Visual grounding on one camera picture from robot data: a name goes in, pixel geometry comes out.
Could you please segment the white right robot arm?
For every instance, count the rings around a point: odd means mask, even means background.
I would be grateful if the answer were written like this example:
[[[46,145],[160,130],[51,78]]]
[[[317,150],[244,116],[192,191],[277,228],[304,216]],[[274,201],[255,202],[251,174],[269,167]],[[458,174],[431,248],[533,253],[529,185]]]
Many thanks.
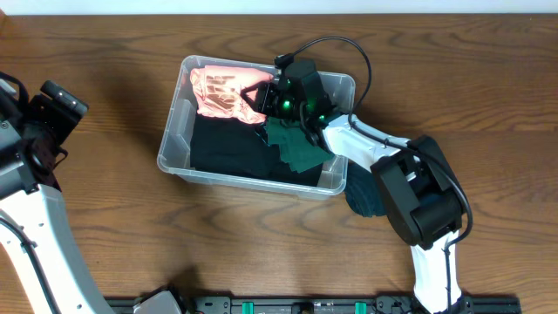
[[[368,170],[391,227],[412,251],[413,293],[427,313],[454,313],[462,298],[454,250],[473,228],[465,193],[437,142],[383,133],[342,110],[314,62],[276,58],[276,75],[242,91],[259,113],[298,122],[308,142]]]

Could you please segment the dark teal garment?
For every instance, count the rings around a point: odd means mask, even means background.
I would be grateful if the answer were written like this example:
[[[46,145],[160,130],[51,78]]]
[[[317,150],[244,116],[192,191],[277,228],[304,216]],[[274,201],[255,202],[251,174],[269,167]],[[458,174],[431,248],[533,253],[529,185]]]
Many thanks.
[[[351,210],[362,217],[385,216],[386,210],[372,174],[356,163],[347,168],[345,199]]]

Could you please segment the green garment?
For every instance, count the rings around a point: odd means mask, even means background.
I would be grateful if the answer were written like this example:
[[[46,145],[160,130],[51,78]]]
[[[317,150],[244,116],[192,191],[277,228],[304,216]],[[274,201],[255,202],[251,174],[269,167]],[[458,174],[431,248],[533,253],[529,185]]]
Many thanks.
[[[305,172],[334,157],[321,147],[312,146],[298,121],[268,117],[265,130],[268,144],[279,148],[281,161],[293,172]]]

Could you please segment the black garment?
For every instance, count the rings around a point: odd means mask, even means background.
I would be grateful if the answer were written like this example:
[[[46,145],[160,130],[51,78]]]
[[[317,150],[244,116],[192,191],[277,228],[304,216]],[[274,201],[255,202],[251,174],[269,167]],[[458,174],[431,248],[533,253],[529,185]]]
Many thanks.
[[[255,126],[237,119],[202,115],[194,122],[190,166],[199,171],[264,180],[290,173],[278,149],[266,145]]]

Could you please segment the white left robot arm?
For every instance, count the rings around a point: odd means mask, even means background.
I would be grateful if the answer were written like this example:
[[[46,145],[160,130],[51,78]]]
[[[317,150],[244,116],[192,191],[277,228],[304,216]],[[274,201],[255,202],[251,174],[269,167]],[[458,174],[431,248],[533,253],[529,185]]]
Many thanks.
[[[172,288],[105,298],[80,254],[54,171],[88,109],[50,80],[31,97],[1,75],[1,244],[36,313],[183,313]]]

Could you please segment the pink printed shirt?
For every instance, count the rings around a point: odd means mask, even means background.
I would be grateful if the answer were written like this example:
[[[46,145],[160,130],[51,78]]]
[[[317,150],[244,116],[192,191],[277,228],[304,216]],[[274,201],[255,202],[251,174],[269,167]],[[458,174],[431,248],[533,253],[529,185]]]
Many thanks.
[[[267,116],[255,111],[241,91],[268,83],[273,74],[255,68],[206,65],[190,72],[190,83],[197,100],[197,113],[204,117],[237,119],[244,124],[262,123]]]

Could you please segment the black trousers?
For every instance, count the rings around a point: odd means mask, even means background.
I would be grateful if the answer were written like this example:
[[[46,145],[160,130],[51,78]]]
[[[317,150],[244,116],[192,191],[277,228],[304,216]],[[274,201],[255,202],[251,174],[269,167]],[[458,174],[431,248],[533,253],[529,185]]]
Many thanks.
[[[279,162],[270,169],[264,179],[268,181],[278,181],[289,184],[316,187],[319,182],[322,169],[323,165],[318,164],[317,166],[309,168],[305,171],[296,172],[290,169],[288,163]]]

